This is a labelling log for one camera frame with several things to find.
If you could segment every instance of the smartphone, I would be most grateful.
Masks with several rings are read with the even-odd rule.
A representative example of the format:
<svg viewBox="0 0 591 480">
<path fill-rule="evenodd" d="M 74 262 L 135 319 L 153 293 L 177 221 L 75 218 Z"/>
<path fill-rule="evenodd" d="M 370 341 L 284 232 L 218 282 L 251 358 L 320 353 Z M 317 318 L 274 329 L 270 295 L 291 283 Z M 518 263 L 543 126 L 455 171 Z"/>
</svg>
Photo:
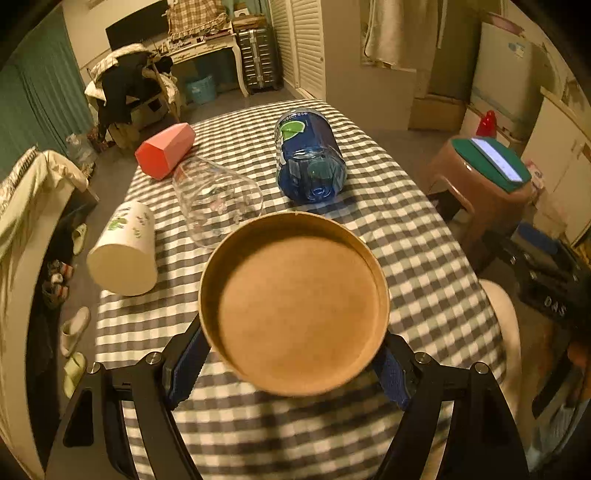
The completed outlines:
<svg viewBox="0 0 591 480">
<path fill-rule="evenodd" d="M 501 175 L 511 183 L 523 183 L 523 179 L 515 171 L 509 162 L 507 162 L 503 156 L 497 152 L 490 143 L 481 138 L 471 138 L 470 141 L 474 146 L 480 150 L 480 152 L 493 164 L 493 166 L 499 171 Z"/>
</svg>

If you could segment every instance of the brown paper bowl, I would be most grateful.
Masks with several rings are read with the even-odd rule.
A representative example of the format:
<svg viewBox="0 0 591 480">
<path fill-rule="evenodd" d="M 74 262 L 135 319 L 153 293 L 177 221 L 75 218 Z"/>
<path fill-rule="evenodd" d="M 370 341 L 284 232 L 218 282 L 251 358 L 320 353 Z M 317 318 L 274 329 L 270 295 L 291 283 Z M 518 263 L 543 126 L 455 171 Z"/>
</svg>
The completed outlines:
<svg viewBox="0 0 591 480">
<path fill-rule="evenodd" d="M 389 303 L 369 248 L 304 212 L 265 215 L 232 232 L 199 288 L 212 348 L 239 378 L 292 397 L 357 376 L 382 343 Z"/>
</svg>

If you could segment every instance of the teal curtain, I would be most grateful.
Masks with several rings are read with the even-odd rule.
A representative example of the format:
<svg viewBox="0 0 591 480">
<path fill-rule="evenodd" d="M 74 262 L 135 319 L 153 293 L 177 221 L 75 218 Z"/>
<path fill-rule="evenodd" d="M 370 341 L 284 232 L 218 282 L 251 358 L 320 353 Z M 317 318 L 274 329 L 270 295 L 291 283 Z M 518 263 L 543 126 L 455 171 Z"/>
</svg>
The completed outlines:
<svg viewBox="0 0 591 480">
<path fill-rule="evenodd" d="M 21 42 L 0 72 L 0 176 L 33 145 L 66 152 L 92 117 L 61 6 Z"/>
</svg>

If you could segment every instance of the plastic water bottle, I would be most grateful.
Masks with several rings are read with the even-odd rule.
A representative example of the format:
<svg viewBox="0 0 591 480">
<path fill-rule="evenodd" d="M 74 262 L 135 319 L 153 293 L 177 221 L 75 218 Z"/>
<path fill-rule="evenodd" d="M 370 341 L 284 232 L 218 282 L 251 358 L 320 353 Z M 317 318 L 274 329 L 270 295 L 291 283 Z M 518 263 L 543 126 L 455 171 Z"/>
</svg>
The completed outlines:
<svg viewBox="0 0 591 480">
<path fill-rule="evenodd" d="M 297 108 L 275 125 L 277 183 L 297 203 L 323 202 L 340 192 L 345 161 L 328 120 L 320 112 Z"/>
</svg>

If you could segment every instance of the white slipper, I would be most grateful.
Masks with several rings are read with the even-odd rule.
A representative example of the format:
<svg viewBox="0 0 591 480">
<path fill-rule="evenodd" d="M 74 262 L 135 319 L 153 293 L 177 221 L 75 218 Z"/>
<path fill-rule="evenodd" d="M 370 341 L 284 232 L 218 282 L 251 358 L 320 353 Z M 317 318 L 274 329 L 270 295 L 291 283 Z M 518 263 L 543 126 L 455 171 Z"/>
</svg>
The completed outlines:
<svg viewBox="0 0 591 480">
<path fill-rule="evenodd" d="M 90 310 L 82 307 L 70 319 L 66 320 L 60 328 L 60 350 L 63 356 L 70 356 L 76 348 L 82 333 L 88 327 L 90 321 Z"/>
<path fill-rule="evenodd" d="M 81 223 L 76 227 L 76 229 L 72 232 L 72 241 L 74 242 L 74 255 L 80 254 L 82 252 L 82 247 L 84 247 L 84 238 L 86 237 L 86 231 L 88 227 L 85 223 Z"/>
<path fill-rule="evenodd" d="M 80 352 L 75 352 L 64 365 L 64 393 L 72 398 L 82 375 L 86 370 L 86 357 Z"/>
</svg>

